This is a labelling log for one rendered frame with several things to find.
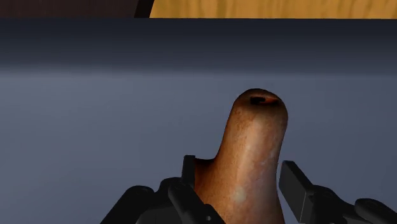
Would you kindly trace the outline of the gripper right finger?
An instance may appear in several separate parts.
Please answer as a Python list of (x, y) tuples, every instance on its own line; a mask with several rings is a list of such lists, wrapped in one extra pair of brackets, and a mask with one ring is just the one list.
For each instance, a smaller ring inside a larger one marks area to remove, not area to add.
[(281, 165), (279, 189), (300, 224), (397, 224), (397, 212), (369, 198), (354, 204), (330, 188), (312, 184), (296, 163)]

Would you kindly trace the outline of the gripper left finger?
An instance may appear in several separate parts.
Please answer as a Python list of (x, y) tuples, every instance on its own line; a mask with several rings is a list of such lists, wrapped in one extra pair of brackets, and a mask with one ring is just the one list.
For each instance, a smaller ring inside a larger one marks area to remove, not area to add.
[(194, 186), (195, 156), (186, 155), (180, 177), (163, 179), (157, 191), (128, 188), (100, 224), (226, 224)]

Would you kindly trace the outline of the brown ceramic vase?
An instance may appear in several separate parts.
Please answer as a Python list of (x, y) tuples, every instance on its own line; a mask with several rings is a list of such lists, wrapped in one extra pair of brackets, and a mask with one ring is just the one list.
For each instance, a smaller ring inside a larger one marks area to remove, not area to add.
[(275, 94), (253, 88), (235, 100), (213, 159), (196, 159), (197, 195), (226, 224), (285, 224), (276, 173), (288, 112)]

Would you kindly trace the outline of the grey-blue sofa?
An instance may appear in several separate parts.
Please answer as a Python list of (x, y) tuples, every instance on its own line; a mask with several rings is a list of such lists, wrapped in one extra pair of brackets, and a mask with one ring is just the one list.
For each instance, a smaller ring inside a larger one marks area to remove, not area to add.
[(258, 88), (279, 160), (397, 210), (397, 20), (0, 19), (0, 224), (100, 224), (215, 156)]

